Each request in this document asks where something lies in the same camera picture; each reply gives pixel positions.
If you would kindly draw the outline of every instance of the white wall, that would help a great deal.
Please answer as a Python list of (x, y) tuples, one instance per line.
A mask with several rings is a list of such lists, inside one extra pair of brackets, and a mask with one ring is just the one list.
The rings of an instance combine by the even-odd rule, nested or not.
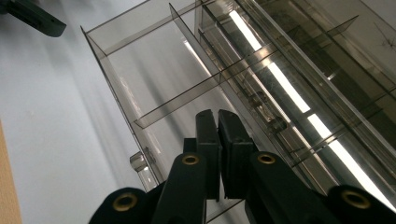
[(143, 188), (138, 148), (80, 30), (141, 0), (35, 1), (59, 38), (0, 15), (0, 119), (23, 223), (87, 223), (112, 191)]
[(394, 0), (361, 0), (375, 14), (396, 30), (396, 1)]

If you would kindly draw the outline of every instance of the plastic compartment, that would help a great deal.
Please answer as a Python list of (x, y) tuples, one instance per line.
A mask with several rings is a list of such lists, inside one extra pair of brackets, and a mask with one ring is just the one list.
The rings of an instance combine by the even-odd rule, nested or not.
[[(240, 116), (260, 150), (281, 155), (310, 188), (326, 193), (337, 184), (364, 187), (336, 153), (341, 144), (344, 155), (355, 159), (378, 190), (389, 199), (394, 197), (390, 187), (396, 169), (394, 148), (372, 124), (384, 113), (390, 116), (394, 94), (387, 94), (393, 87), (383, 84), (387, 82), (383, 74), (371, 76), (334, 44), (333, 35), (350, 23), (326, 33), (287, 0), (261, 5), (245, 0), (170, 2), (177, 8), (151, 0), (86, 33), (141, 146), (147, 161), (143, 171), (149, 172), (155, 184), (168, 176), (174, 158), (182, 152), (183, 139), (195, 136), (195, 115), (212, 109), (216, 118), (219, 109), (226, 109)], [(275, 12), (268, 14), (266, 7)], [(282, 18), (278, 9), (289, 12), (290, 18), (300, 16), (302, 20), (295, 21), (298, 29), (280, 27), (274, 20)], [(230, 16), (233, 11), (259, 48), (235, 24)], [(306, 34), (297, 35), (299, 29)], [(331, 43), (326, 49), (329, 58), (311, 60), (309, 50), (302, 47), (309, 41), (322, 47)], [(367, 96), (385, 112), (371, 111), (375, 106), (359, 107), (346, 91), (340, 91), (342, 85), (332, 77), (337, 66), (352, 81), (363, 73), (364, 84), (354, 86), (368, 90), (364, 85), (373, 84)], [(277, 69), (308, 109), (295, 103), (293, 94), (276, 77)], [(320, 133), (315, 120), (325, 126), (325, 133)], [(209, 219), (235, 203), (209, 202)]]

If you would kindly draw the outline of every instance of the metal grommet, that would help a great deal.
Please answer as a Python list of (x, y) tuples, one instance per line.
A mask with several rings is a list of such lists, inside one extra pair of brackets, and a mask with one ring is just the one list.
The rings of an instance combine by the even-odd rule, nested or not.
[(259, 162), (264, 164), (273, 164), (276, 161), (276, 159), (273, 156), (270, 156), (268, 154), (260, 154), (257, 160), (259, 160)]
[(199, 158), (196, 156), (188, 155), (183, 157), (183, 163), (186, 165), (194, 165), (199, 162)]
[(114, 200), (113, 208), (118, 212), (125, 212), (135, 207), (137, 204), (137, 197), (132, 193), (123, 193), (116, 200)]
[(370, 201), (364, 197), (363, 195), (359, 194), (358, 192), (352, 191), (352, 190), (344, 190), (341, 193), (341, 196), (343, 197), (343, 200), (360, 209), (367, 209), (371, 206)]

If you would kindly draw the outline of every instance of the black object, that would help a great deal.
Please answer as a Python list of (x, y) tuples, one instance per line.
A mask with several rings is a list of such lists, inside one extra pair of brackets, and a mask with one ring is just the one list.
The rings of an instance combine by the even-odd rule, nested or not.
[(66, 24), (29, 0), (0, 0), (0, 14), (7, 13), (52, 37), (60, 36), (66, 28)]
[(175, 158), (151, 223), (204, 224), (205, 217), (205, 157), (183, 153)]
[(248, 191), (248, 158), (255, 151), (241, 119), (233, 112), (219, 111), (219, 136), (222, 152), (222, 180), (225, 196), (242, 199)]
[(220, 110), (219, 136), (210, 110), (196, 121), (197, 137), (184, 139), (165, 184), (149, 193), (115, 191), (90, 224), (203, 224), (205, 200), (219, 197), (220, 167), (226, 196), (246, 199), (250, 223), (396, 223), (396, 214), (362, 189), (334, 187), (328, 197), (308, 189), (280, 157), (257, 150), (236, 114)]

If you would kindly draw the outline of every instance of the wooden edge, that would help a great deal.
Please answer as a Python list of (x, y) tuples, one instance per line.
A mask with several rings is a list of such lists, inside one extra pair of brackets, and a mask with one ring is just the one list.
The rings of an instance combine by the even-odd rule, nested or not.
[(21, 211), (0, 120), (0, 223), (20, 224)]

